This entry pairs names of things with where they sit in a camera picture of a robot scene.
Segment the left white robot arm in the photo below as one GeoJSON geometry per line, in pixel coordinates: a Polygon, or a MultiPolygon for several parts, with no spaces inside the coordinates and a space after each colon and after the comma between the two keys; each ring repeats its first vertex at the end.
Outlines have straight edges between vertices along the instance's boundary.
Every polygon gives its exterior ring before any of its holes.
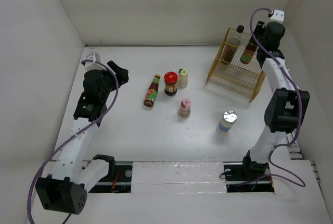
{"type": "Polygon", "coordinates": [[[114,157],[95,155],[91,163],[82,167],[83,158],[103,117],[110,111],[107,100],[111,92],[129,81],[127,69],[114,61],[102,64],[84,60],[83,65],[96,64],[84,74],[83,92],[73,114],[68,140],[56,150],[59,157],[47,177],[38,177],[35,189],[45,210],[78,215],[82,212],[88,192],[100,179],[111,180],[116,175],[114,157]]]}

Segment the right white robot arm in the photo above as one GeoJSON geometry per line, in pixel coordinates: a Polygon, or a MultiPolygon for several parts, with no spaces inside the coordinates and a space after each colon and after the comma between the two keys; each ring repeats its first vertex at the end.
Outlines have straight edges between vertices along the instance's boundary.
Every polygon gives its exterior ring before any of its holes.
{"type": "Polygon", "coordinates": [[[299,133],[310,94],[299,89],[292,80],[279,50],[285,27],[276,21],[258,21],[251,30],[252,41],[257,46],[257,61],[266,73],[274,94],[265,110],[265,128],[257,143],[243,158],[240,172],[249,181],[267,177],[273,152],[282,147],[281,141],[287,134],[299,133]]]}

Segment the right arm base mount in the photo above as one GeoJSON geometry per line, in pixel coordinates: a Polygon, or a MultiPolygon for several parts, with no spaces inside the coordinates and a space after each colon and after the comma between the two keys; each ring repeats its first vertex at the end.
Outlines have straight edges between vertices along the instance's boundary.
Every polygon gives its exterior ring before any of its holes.
{"type": "Polygon", "coordinates": [[[254,181],[263,176],[263,173],[248,174],[241,167],[241,164],[224,164],[220,179],[225,180],[227,193],[275,192],[271,177],[254,181]]]}

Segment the ketchup bottle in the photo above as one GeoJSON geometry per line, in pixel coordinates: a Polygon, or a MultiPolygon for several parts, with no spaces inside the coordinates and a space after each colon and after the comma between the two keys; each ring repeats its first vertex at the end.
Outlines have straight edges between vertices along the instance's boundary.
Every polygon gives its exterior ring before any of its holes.
{"type": "Polygon", "coordinates": [[[250,38],[241,58],[240,62],[243,64],[249,64],[258,48],[257,43],[254,41],[253,37],[250,38]]]}
{"type": "Polygon", "coordinates": [[[144,106],[149,108],[152,108],[154,106],[158,94],[160,78],[161,76],[159,74],[155,74],[154,79],[151,82],[146,97],[144,99],[144,106]]]}

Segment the tall red-label sauce bottle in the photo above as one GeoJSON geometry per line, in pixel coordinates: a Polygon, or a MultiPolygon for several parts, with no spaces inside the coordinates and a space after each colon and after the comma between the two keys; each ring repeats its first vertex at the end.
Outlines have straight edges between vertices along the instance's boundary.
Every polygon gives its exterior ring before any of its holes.
{"type": "Polygon", "coordinates": [[[241,44],[241,34],[244,31],[244,26],[239,25],[235,32],[233,32],[225,44],[225,49],[222,53],[221,63],[228,65],[232,62],[240,44],[241,44]]]}

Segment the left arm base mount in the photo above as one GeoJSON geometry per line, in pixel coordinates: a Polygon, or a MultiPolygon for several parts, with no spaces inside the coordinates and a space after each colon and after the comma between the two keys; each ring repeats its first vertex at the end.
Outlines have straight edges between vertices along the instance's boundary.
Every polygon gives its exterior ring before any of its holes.
{"type": "Polygon", "coordinates": [[[100,179],[90,193],[131,193],[133,163],[116,163],[115,172],[100,179]]]}

